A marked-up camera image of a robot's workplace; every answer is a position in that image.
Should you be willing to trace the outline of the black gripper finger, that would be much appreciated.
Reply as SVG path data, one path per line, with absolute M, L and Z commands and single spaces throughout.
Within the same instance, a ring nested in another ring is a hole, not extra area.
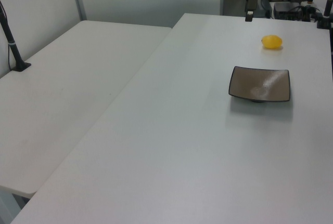
M 245 22 L 251 22 L 254 16 L 254 12 L 257 9 L 258 0 L 246 0 L 246 16 Z

